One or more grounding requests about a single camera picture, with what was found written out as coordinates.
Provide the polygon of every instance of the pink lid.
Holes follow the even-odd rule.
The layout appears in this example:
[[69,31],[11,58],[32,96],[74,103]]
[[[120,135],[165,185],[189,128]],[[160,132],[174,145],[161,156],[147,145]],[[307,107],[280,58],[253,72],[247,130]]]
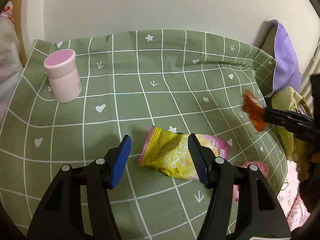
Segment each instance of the pink lid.
[[72,49],[58,50],[46,58],[44,67],[49,78],[62,78],[76,67],[76,53]]

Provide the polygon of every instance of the white cord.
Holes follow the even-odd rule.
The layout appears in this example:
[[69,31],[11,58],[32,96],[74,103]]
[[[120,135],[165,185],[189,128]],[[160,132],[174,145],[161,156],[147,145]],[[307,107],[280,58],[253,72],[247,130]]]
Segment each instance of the white cord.
[[318,42],[318,45],[315,47],[315,50],[313,51],[313,56],[312,56],[313,61],[316,60],[316,57],[317,57],[318,52],[319,52],[319,47],[320,47],[320,41]]

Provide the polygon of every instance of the blue gripper pad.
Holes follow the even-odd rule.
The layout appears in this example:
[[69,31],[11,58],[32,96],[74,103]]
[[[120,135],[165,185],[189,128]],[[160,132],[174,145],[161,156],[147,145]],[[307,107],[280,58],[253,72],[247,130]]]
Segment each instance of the blue gripper pad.
[[127,163],[129,154],[131,151],[131,138],[129,135],[125,135],[118,147],[118,156],[111,168],[110,187],[113,189],[118,185],[121,180],[124,167]]

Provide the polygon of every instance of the white star print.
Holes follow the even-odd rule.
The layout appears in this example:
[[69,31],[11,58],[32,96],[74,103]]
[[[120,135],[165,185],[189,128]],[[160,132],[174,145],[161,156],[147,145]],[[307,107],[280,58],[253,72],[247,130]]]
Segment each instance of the white star print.
[[169,130],[168,130],[168,131],[176,133],[176,132],[177,132],[177,128],[176,128],[176,127],[175,127],[175,128],[173,128],[173,127],[170,125],[170,127],[169,127]]
[[148,36],[146,37],[146,39],[147,39],[148,41],[152,41],[153,36],[150,36],[150,34],[148,34]]

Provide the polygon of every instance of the white arrow print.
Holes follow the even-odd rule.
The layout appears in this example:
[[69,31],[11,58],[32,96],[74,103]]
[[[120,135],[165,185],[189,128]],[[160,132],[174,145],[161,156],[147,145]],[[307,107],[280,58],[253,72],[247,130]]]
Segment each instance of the white arrow print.
[[101,69],[102,67],[104,67],[104,65],[102,65],[102,61],[100,62],[100,64],[98,64],[97,62],[97,66],[98,66],[98,69]]
[[197,198],[196,195],[194,195],[194,196],[195,196],[196,200],[200,203],[201,200],[203,199],[204,195],[202,195],[202,197],[200,198],[200,190],[198,190],[198,195],[199,195],[199,198]]
[[151,83],[151,81],[150,81],[150,84],[154,87],[154,86],[156,86],[157,84],[155,84],[155,81],[153,81],[153,84]]

